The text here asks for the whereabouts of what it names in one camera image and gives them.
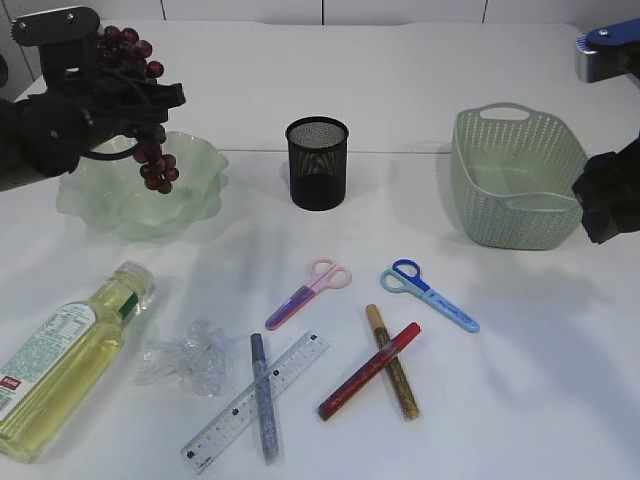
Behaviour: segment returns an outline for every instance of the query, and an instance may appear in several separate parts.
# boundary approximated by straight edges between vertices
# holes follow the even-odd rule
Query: yellow liquid
[[[110,279],[89,301],[96,322],[0,421],[0,452],[33,462],[122,348],[120,309],[136,292]]]

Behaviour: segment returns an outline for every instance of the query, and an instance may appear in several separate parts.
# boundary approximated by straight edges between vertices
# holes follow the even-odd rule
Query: artificial grapes
[[[164,65],[155,60],[147,63],[153,47],[133,28],[109,25],[96,42],[96,60],[98,65],[118,70],[121,74],[138,80],[155,83],[156,78],[164,74]],[[176,157],[162,154],[160,145],[145,145],[133,158],[140,163],[140,176],[149,190],[167,194],[173,189],[180,172],[176,168]]]

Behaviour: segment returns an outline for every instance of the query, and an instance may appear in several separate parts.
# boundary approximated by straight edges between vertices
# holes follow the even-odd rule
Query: red glitter pen
[[[389,343],[382,347],[378,353],[369,359],[360,369],[351,375],[340,388],[329,396],[318,407],[318,415],[322,420],[329,420],[347,401],[364,387],[369,380],[375,377],[391,360],[409,345],[411,340],[420,333],[420,325],[410,323],[398,335],[393,337]]]

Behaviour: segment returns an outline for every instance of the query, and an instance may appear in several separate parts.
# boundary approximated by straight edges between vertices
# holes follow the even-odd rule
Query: green glass bowl
[[[116,137],[96,151],[115,153],[133,144],[132,139]],[[222,206],[227,158],[206,140],[180,132],[167,134],[162,152],[175,155],[180,170],[171,193],[147,190],[140,164],[132,157],[113,162],[81,158],[72,174],[60,178],[58,211],[125,240],[163,237],[215,216]]]

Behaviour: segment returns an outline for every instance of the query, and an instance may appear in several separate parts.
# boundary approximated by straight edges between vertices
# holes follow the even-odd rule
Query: scissors blade
[[[267,330],[275,330],[284,322],[289,320],[298,310],[304,307],[313,297],[316,296],[316,292],[311,290],[306,285],[300,287],[296,293],[291,295],[286,302],[284,302],[278,310],[273,312],[264,326]]]

